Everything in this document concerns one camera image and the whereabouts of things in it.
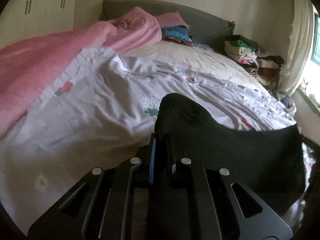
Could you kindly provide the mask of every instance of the black cloth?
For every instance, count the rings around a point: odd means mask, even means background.
[[[257,66],[256,63],[251,63],[250,65],[249,64],[241,64],[239,62],[237,62],[238,65],[240,65],[245,71],[247,71],[253,78],[256,77],[256,75],[258,74],[259,72],[259,66]]]
[[[272,60],[274,63],[278,65],[279,68],[284,64],[284,60],[281,56],[268,56],[268,57],[258,57],[264,60]]]
[[[0,239],[14,239],[27,240],[27,237],[20,231],[20,229],[12,221],[2,204],[0,203]]]
[[[201,105],[176,93],[160,104],[156,139],[178,138],[187,157],[205,168],[227,168],[282,215],[305,188],[302,137],[297,125],[273,131],[238,131],[217,123]]]

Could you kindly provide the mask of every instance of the window frame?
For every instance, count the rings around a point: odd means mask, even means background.
[[[311,61],[320,66],[320,61],[317,61],[314,58],[315,55],[315,50],[316,50],[316,45],[317,42],[320,42],[320,39],[318,40],[318,19],[320,18],[319,14],[315,13],[315,29],[314,29],[314,36],[313,36],[313,48],[312,48],[312,54],[311,54]]]

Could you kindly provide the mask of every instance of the folded clothes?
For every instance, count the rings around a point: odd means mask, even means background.
[[[235,55],[245,55],[247,53],[251,52],[251,49],[245,48],[245,47],[235,47],[230,44],[230,41],[224,41],[225,44],[225,51],[230,53],[230,54],[235,54]]]
[[[259,67],[262,68],[272,68],[272,69],[278,69],[278,65],[273,62],[272,60],[265,60],[262,58],[257,59],[258,63],[259,63]]]
[[[236,41],[230,40],[230,44],[235,47],[244,47],[244,48],[249,48],[251,51],[256,51],[254,47],[247,45],[242,40],[236,40]]]
[[[280,56],[267,56],[267,57],[259,57],[259,58],[264,59],[264,60],[272,60],[279,67],[282,67],[282,65],[284,64],[284,60]]]
[[[188,45],[191,40],[189,38],[188,29],[184,26],[165,27],[161,29],[162,38],[169,38]]]
[[[172,37],[172,38],[165,37],[165,38],[162,39],[162,41],[168,41],[168,42],[172,42],[172,43],[175,43],[175,44],[180,44],[180,45],[185,45],[185,46],[188,46],[188,47],[192,47],[192,42],[191,41],[189,41],[189,43],[186,44],[185,42],[177,41],[175,39],[175,37]]]
[[[254,52],[250,52],[245,55],[235,55],[235,54],[230,54],[226,51],[226,54],[228,55],[229,58],[233,59],[236,62],[240,62],[243,59],[253,60],[257,58],[257,55]]]
[[[254,48],[253,51],[256,51],[258,49],[262,49],[261,46],[256,43],[255,41],[249,40],[246,37],[242,36],[242,35],[232,35],[231,39],[233,41],[237,41],[237,40],[241,40],[242,42],[244,42],[246,45]]]

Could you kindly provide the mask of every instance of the wardrobe handle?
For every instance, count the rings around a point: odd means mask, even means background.
[[[26,9],[25,9],[25,11],[24,11],[24,15],[27,14],[27,9],[28,9],[28,0],[26,1]]]
[[[31,2],[32,2],[32,1],[30,0],[28,14],[30,14],[30,10],[31,10]]]

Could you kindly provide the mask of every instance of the white curtain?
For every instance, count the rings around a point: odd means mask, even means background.
[[[294,0],[292,37],[286,64],[280,71],[278,89],[292,95],[302,80],[302,72],[311,57],[314,13],[310,0]]]

